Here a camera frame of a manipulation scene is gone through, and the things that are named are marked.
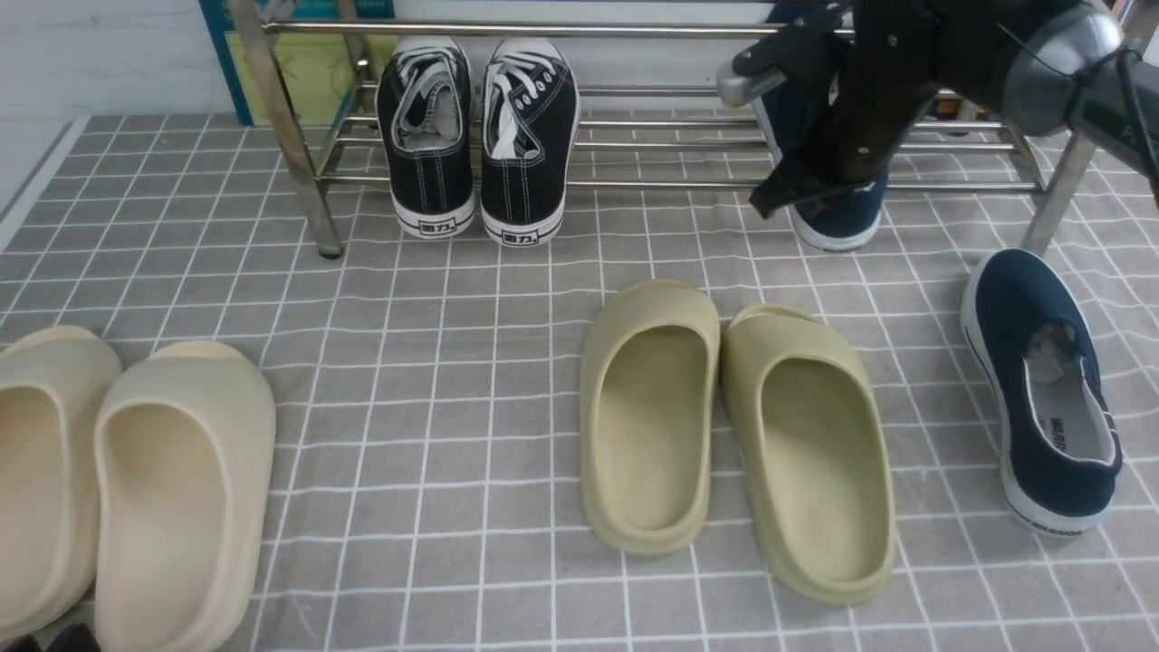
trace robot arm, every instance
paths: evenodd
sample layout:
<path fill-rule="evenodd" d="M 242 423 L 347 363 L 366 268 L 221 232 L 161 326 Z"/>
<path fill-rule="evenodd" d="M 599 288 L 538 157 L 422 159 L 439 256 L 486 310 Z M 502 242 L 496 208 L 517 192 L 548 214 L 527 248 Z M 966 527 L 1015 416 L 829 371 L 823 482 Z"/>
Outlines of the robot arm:
<path fill-rule="evenodd" d="M 832 34 L 850 9 L 852 44 Z M 872 182 L 942 87 L 1029 135 L 1070 127 L 1156 180 L 1159 68 L 1122 45 L 1084 0 L 852 0 L 741 52 L 717 89 L 742 105 L 792 79 L 810 97 L 801 145 L 750 198 L 766 218 Z"/>

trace foam slipper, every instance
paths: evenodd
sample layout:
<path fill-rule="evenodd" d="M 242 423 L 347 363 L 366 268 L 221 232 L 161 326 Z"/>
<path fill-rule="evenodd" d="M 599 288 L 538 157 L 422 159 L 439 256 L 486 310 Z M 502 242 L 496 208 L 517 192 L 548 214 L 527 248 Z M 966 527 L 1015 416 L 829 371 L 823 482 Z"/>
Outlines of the foam slipper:
<path fill-rule="evenodd" d="M 0 640 L 49 624 L 93 584 L 93 424 L 119 374 L 109 345 L 76 325 L 0 354 Z"/>
<path fill-rule="evenodd" d="M 865 368 L 837 331 L 751 306 L 724 332 L 721 388 L 768 569 L 830 603 L 880 592 L 897 532 L 885 441 Z"/>
<path fill-rule="evenodd" d="M 708 515 L 720 316 L 702 292 L 647 280 L 604 306 L 580 373 L 580 486 L 596 536 L 634 554 L 688 545 Z"/>
<path fill-rule="evenodd" d="M 102 647 L 207 652 L 238 628 L 257 573 L 274 413 L 261 372 L 217 343 L 166 347 L 109 391 L 95 447 Z"/>

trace olive green slide sandal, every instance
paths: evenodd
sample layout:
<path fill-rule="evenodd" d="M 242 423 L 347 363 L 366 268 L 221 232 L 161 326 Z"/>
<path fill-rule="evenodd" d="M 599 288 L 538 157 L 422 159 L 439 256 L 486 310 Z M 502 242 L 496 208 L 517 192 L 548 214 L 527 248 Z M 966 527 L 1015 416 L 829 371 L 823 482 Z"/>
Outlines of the olive green slide sandal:
<path fill-rule="evenodd" d="M 646 280 L 608 300 L 580 364 L 580 488 L 608 545 L 659 555 L 708 517 L 720 316 L 702 292 Z"/>
<path fill-rule="evenodd" d="M 274 462 L 274 394 L 233 349 L 165 347 L 96 422 L 96 638 L 117 652 L 210 652 L 254 592 Z"/>
<path fill-rule="evenodd" d="M 0 640 L 54 621 L 96 572 L 93 424 L 117 354 L 53 325 L 0 354 Z"/>
<path fill-rule="evenodd" d="M 897 530 L 881 419 L 837 331 L 793 308 L 741 310 L 721 389 L 770 571 L 823 602 L 861 602 L 894 570 Z"/>

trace navy blue canvas shoe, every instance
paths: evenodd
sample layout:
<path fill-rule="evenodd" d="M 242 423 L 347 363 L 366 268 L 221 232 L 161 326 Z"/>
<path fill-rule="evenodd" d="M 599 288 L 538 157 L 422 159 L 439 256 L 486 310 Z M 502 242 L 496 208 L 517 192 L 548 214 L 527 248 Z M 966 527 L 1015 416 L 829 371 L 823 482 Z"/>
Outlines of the navy blue canvas shoe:
<path fill-rule="evenodd" d="M 825 5 L 773 5 L 765 22 L 785 23 L 802 15 L 823 10 Z M 830 102 L 836 98 L 836 83 Z M 757 123 L 773 151 L 773 160 L 781 152 L 796 146 L 803 135 L 806 94 L 801 86 L 787 81 L 761 95 L 752 103 Z M 817 202 L 804 202 L 789 208 L 793 229 L 806 243 L 826 251 L 847 251 L 868 242 L 881 224 L 881 203 L 885 196 L 889 174 L 883 171 L 874 183 L 854 192 L 846 192 Z"/>
<path fill-rule="evenodd" d="M 962 298 L 962 332 L 1001 417 L 1003 493 L 1034 529 L 1077 536 L 1110 505 L 1123 463 L 1083 313 L 1036 255 L 983 259 Z"/>

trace printed logo on heel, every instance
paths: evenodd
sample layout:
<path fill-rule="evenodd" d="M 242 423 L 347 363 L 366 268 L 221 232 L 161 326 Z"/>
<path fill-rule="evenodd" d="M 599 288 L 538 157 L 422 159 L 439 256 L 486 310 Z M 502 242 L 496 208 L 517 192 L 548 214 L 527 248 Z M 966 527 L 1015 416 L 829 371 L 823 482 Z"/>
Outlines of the printed logo on heel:
<path fill-rule="evenodd" d="M 539 243 L 539 233 L 511 233 L 509 230 L 503 232 L 503 243 L 511 244 L 515 247 L 530 247 L 532 244 Z"/>
<path fill-rule="evenodd" d="M 423 235 L 447 235 L 454 233 L 454 218 L 444 219 L 443 221 L 423 221 L 418 220 L 418 232 Z"/>

